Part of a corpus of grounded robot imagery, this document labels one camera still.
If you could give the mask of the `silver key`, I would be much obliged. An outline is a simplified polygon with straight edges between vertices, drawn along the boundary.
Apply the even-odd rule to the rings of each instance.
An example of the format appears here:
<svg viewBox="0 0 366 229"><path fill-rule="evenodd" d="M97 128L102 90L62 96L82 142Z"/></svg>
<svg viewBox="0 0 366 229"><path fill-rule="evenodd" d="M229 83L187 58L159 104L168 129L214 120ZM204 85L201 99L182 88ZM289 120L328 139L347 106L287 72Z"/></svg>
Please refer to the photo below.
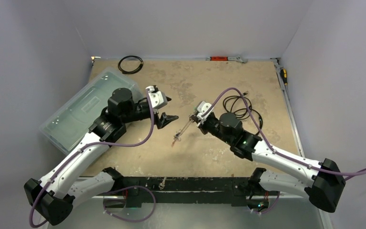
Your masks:
<svg viewBox="0 0 366 229"><path fill-rule="evenodd" d="M158 187L159 187L159 190L163 190L165 188L165 182L167 180L167 177L164 177L162 179L162 181L159 183Z"/></svg>

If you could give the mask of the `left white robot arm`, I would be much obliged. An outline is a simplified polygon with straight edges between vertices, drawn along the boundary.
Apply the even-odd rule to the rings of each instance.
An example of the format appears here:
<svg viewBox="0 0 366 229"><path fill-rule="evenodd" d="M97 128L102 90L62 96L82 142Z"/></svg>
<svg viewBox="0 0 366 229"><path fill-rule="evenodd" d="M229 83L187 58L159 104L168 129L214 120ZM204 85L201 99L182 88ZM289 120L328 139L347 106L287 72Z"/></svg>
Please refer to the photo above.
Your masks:
<svg viewBox="0 0 366 229"><path fill-rule="evenodd" d="M101 193L121 193L123 182L112 168L105 169L81 183L77 182L77 178L108 149L113 146L123 147L119 139L126 133L128 123L150 120L147 136L132 144L132 147L138 147L150 139L154 128L162 129L175 121L177 116L159 113L170 100L155 85L148 86L144 98L139 101L134 101L128 88L114 90L106 107L93 121L78 145L49 173L40 179L31 178L25 183L24 190L31 205L30 227L40 227L33 221L35 212L43 217L43 223L58 225L84 200Z"/></svg>

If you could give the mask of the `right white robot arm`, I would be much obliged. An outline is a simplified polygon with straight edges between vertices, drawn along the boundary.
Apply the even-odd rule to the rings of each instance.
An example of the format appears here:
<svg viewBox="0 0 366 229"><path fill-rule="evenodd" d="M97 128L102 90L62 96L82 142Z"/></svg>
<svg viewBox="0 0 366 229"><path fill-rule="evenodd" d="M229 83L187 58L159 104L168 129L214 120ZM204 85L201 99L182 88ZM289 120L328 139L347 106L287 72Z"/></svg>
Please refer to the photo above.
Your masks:
<svg viewBox="0 0 366 229"><path fill-rule="evenodd" d="M224 113L220 118L209 113L206 119L193 114L189 119L204 135L211 134L228 144L237 157L263 163L282 172L276 175L264 168L255 169L248 182L252 193L290 193L307 198L320 210L335 212L346 186L335 161L328 158L322 162L312 160L269 145L260 136L244 130L242 122L232 113Z"/></svg>

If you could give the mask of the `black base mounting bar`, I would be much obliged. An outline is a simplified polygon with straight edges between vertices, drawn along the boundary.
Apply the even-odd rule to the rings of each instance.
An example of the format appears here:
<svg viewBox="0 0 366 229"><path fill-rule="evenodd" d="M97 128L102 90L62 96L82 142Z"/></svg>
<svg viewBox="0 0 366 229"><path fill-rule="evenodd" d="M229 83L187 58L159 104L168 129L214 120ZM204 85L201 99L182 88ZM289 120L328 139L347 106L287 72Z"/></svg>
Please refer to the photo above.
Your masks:
<svg viewBox="0 0 366 229"><path fill-rule="evenodd" d="M264 169L258 168L250 177L167 177L165 188L159 190L164 177L127 177L114 168L104 172L114 180L111 191L124 195L128 208L140 208L144 203L163 204L229 204L232 207L266 208L254 196L277 196L258 183Z"/></svg>

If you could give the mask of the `yellow black screwdriver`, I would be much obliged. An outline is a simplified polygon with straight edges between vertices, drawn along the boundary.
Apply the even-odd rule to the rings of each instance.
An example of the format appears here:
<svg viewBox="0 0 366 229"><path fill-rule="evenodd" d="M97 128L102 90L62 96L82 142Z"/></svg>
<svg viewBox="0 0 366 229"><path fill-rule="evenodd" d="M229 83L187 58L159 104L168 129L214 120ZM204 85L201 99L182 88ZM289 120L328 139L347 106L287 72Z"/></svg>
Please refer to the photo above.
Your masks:
<svg viewBox="0 0 366 229"><path fill-rule="evenodd" d="M287 86L288 85L288 78L287 78L287 72L286 72L285 68L282 68L280 70L280 77L283 81L284 86Z"/></svg>

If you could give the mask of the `clear plastic storage box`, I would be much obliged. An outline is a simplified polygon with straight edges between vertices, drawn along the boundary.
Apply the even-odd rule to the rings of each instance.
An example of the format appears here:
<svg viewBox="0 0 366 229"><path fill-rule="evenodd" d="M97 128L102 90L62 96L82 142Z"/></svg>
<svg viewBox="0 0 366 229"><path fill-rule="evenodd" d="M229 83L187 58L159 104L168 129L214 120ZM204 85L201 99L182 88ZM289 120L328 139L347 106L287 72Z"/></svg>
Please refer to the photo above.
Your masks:
<svg viewBox="0 0 366 229"><path fill-rule="evenodd" d="M65 155L68 155L93 121L99 117L113 91L128 88L135 102L143 98L138 83L118 70L107 67L77 92L41 126L40 131Z"/></svg>

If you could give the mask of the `red handled adjustable wrench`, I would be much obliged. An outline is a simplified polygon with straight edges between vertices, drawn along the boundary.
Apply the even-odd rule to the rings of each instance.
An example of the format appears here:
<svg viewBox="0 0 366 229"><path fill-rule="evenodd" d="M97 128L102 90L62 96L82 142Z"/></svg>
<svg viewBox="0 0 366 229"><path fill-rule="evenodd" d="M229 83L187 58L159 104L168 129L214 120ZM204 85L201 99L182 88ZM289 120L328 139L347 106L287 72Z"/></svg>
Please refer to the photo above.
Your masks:
<svg viewBox="0 0 366 229"><path fill-rule="evenodd" d="M233 56L233 57L229 57L229 56L211 56L211 57L206 57L205 60L206 61L223 61L223 62L232 61L232 62L239 62L239 63L247 63L248 62L247 59L244 59L241 56Z"/></svg>

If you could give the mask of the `aluminium frame rail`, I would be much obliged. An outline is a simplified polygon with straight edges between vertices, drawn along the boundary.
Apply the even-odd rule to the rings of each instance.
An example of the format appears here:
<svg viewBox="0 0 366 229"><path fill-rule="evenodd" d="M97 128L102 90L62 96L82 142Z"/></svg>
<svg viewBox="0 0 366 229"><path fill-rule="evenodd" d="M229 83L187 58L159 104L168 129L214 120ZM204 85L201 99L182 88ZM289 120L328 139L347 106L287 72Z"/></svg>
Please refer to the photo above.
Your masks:
<svg viewBox="0 0 366 229"><path fill-rule="evenodd" d="M288 85L284 86L283 81L280 77L280 70L284 67L280 64L280 58L271 58L271 61L273 62L274 66L275 66L274 68L275 68L275 71L276 71L276 75L277 75L277 78L278 78L278 81L279 81L279 84L280 84L280 88L281 88L281 91L282 91L282 94L283 94L283 97L284 97L284 100L285 100L285 103L286 103L287 112L288 112L288 115L289 115L289 118L290 118L290 122L291 122L292 130L293 130L293 135L294 135L294 138L295 138L297 150L298 150L299 155L301 157L305 157L304 150L303 150L302 143L301 143L301 139L300 139L300 135L299 135L299 132L298 132L298 129L297 129L295 119L294 119L294 113L293 113L293 110L292 110L292 107L291 107L291 104L290 104L290 98L289 98L289 93L288 93Z"/></svg>

